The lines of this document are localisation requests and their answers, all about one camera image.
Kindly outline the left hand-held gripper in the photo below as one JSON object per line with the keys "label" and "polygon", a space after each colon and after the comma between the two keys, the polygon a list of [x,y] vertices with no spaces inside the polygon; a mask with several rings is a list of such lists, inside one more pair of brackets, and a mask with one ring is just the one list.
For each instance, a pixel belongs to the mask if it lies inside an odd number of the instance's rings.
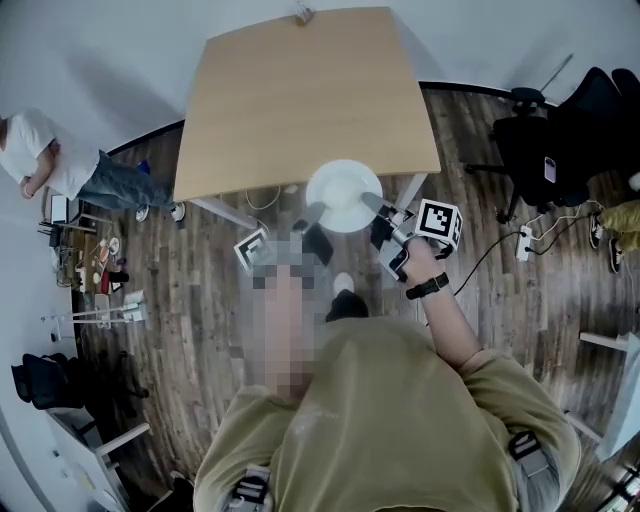
{"label": "left hand-held gripper", "polygon": [[327,267],[334,249],[318,224],[325,211],[323,202],[307,206],[294,222],[287,240],[271,240],[260,228],[234,246],[240,265],[246,274],[256,274],[267,266]]}

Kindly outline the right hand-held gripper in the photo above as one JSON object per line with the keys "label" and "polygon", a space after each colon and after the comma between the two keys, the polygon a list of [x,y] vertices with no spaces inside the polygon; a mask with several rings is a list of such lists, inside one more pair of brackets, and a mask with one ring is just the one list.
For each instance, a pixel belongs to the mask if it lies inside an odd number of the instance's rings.
{"label": "right hand-held gripper", "polygon": [[456,206],[422,199],[415,214],[372,192],[363,192],[360,199],[376,215],[371,223],[371,243],[379,249],[378,262],[396,281],[406,280],[402,267],[412,238],[437,242],[441,248],[437,260],[448,258],[458,249],[463,219]]}

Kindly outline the person's right hand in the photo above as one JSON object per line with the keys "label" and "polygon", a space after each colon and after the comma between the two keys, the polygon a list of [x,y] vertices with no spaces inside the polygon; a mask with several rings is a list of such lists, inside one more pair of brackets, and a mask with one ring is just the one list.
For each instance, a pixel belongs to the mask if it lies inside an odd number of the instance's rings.
{"label": "person's right hand", "polygon": [[443,273],[444,268],[424,238],[412,238],[406,247],[408,259],[402,270],[406,275],[409,287],[425,285],[435,282]]}

